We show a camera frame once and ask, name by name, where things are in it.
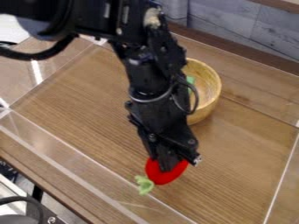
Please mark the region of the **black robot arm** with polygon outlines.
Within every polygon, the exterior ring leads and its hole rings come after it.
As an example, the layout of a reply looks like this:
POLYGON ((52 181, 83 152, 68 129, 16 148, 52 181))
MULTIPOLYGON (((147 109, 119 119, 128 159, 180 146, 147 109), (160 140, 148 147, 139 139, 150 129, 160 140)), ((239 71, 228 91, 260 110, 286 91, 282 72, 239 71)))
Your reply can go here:
POLYGON ((0 47, 0 56, 46 60, 82 35, 106 39, 126 68, 126 109, 150 158, 164 172, 202 160, 199 141, 187 124, 200 96, 187 81, 186 50, 171 34, 155 0, 0 0, 0 14, 18 18, 31 36, 51 41, 40 52, 0 47))

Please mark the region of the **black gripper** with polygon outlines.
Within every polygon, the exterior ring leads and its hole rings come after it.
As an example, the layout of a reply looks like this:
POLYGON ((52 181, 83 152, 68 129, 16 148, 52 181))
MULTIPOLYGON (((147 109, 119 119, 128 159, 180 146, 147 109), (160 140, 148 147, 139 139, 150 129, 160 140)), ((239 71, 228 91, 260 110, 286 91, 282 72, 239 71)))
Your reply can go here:
POLYGON ((171 172, 183 160, 198 165, 202 159, 199 141, 187 122, 192 112, 190 96, 150 99, 131 96, 126 109, 150 158, 162 162, 162 171, 171 172))

